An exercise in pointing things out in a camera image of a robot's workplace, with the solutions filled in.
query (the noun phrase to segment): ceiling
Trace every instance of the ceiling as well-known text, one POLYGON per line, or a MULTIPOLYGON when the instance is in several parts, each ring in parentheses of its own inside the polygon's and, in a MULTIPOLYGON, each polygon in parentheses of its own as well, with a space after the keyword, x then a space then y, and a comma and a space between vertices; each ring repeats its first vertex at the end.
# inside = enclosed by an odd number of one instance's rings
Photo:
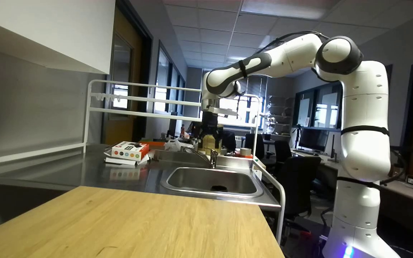
POLYGON ((164 0, 164 3, 187 65, 199 68, 229 65, 291 32, 315 30, 329 37, 343 35, 361 45, 413 19, 413 0, 164 0))

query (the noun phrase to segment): stainless steel counter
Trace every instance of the stainless steel counter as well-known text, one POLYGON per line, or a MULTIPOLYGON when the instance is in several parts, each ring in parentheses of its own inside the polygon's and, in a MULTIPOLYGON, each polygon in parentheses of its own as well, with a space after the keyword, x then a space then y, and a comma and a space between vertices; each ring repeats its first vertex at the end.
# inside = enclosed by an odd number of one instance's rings
MULTIPOLYGON (((170 173, 179 167, 207 168, 199 157, 186 155, 183 162, 167 161, 162 158, 151 160, 147 165, 138 168, 122 168, 119 165, 107 164, 103 160, 102 147, 87 149, 85 155, 73 155, 59 160, 41 163, 28 168, 17 169, 0 173, 0 185, 21 186, 30 188, 43 188, 69 191, 77 186, 93 186, 110 189, 122 189, 128 191, 142 191, 159 194, 181 195, 218 199, 225 201, 257 204, 264 210, 280 210, 280 204, 274 199, 267 188, 258 181, 263 194, 254 198, 240 198, 231 196, 215 196, 180 192, 169 190, 161 186, 161 181, 167 180, 170 173)), ((218 168, 235 170, 235 164, 224 167, 218 164, 218 168)), ((256 178, 251 170, 247 170, 249 176, 256 178)))

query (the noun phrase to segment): blue light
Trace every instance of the blue light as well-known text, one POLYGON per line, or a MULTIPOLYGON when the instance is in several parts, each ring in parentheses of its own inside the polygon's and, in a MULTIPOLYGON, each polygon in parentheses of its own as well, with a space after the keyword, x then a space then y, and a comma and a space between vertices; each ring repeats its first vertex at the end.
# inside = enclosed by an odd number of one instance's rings
POLYGON ((351 246, 347 246, 345 248, 344 258, 352 258, 353 257, 353 248, 351 246))

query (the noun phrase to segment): floor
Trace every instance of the floor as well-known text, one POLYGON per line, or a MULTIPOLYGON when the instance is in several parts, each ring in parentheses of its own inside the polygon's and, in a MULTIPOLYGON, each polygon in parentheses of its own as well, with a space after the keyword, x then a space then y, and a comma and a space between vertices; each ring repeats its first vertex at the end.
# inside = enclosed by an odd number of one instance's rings
MULTIPOLYGON (((321 212, 333 205, 333 202, 312 195, 312 215, 310 217, 298 217, 296 222, 311 230, 311 235, 291 230, 290 237, 282 247, 285 258, 321 258, 318 248, 318 236, 327 235, 332 223, 333 214, 325 214, 327 227, 324 227, 321 212)), ((413 258, 413 232, 403 228, 390 219, 379 217, 377 233, 401 256, 401 258, 413 258)))

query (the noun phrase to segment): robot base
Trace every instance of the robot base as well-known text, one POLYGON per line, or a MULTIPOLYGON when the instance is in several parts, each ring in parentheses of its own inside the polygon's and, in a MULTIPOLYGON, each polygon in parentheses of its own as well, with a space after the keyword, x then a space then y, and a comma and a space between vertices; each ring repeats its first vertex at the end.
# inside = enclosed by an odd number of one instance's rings
POLYGON ((360 183, 337 181, 334 218, 325 258, 400 258, 377 235, 380 191, 360 183))

